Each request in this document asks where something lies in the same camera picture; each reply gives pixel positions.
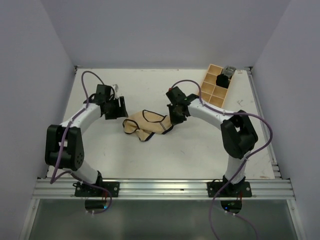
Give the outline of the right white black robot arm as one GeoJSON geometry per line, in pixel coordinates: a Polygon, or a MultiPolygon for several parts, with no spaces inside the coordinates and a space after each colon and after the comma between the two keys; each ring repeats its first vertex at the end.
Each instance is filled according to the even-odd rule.
{"type": "Polygon", "coordinates": [[[172,125],[181,124],[188,117],[194,117],[220,130],[223,147],[228,154],[222,191],[227,196],[235,196],[245,182],[247,158],[258,141],[258,135],[249,117],[242,110],[232,112],[205,104],[195,94],[186,96],[183,92],[169,91],[166,96],[170,101],[167,107],[172,125]]]}

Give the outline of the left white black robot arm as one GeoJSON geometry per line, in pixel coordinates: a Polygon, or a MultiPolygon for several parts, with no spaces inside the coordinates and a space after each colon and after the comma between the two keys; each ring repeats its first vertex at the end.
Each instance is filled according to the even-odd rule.
{"type": "Polygon", "coordinates": [[[87,101],[69,120],[47,128],[45,163],[54,167],[50,183],[55,183],[64,174],[86,184],[92,196],[103,193],[101,173],[85,160],[83,134],[99,118],[115,120],[128,117],[125,98],[97,98],[87,101]]]}

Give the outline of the beige underwear with navy trim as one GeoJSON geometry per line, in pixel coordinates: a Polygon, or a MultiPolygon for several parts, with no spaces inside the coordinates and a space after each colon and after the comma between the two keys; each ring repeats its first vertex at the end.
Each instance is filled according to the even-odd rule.
{"type": "Polygon", "coordinates": [[[135,134],[141,142],[149,141],[155,134],[165,135],[174,128],[168,115],[146,109],[127,117],[122,126],[125,134],[135,134]]]}

